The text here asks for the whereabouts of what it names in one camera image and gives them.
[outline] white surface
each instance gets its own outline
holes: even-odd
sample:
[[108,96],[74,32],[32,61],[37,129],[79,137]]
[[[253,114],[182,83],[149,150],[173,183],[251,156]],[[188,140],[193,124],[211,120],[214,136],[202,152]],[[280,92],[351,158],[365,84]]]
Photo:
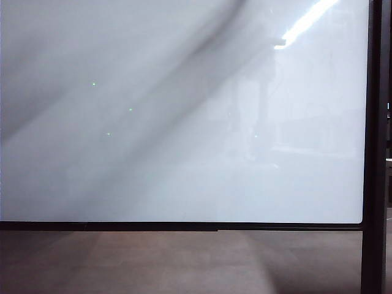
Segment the white surface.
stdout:
[[323,1],[2,0],[2,220],[361,222],[368,0]]

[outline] black vertical post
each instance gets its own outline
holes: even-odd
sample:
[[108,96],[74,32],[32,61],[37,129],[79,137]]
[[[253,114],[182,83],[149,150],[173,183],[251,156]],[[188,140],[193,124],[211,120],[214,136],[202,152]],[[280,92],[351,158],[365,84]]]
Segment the black vertical post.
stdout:
[[385,293],[385,148],[391,0],[371,0],[361,294]]

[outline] gray floor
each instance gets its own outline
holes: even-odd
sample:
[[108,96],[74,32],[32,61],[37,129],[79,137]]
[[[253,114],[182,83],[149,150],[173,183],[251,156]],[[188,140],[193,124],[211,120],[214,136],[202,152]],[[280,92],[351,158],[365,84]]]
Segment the gray floor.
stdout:
[[[2,294],[360,291],[358,232],[1,232],[0,237]],[[389,220],[389,292],[391,238]]]

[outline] black frame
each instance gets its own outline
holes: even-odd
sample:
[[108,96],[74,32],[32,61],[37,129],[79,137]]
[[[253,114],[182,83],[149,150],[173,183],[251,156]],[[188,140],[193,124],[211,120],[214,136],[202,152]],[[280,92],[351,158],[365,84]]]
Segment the black frame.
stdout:
[[362,294],[385,293],[386,104],[390,93],[391,0],[369,0],[369,43],[364,165],[363,221],[360,224],[248,222],[12,222],[0,230],[39,231],[362,231]]

